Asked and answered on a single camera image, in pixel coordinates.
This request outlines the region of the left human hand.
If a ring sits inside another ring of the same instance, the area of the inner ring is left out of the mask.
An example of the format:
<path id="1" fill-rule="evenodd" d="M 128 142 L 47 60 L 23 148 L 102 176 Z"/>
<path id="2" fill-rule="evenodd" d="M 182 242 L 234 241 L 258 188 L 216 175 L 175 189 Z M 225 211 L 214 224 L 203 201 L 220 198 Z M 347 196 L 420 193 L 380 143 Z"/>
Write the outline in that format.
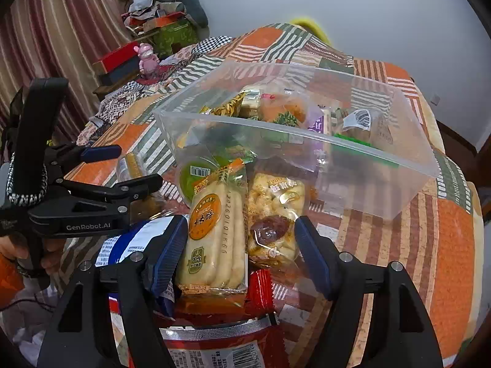
<path id="1" fill-rule="evenodd" d="M 39 252 L 41 256 L 41 267 L 48 275 L 58 271 L 66 239 L 63 238 L 44 238 L 42 246 L 36 244 L 29 246 L 26 238 L 19 233 L 14 233 L 1 237 L 1 255 L 8 260 L 28 260 L 31 259 L 31 252 Z"/>

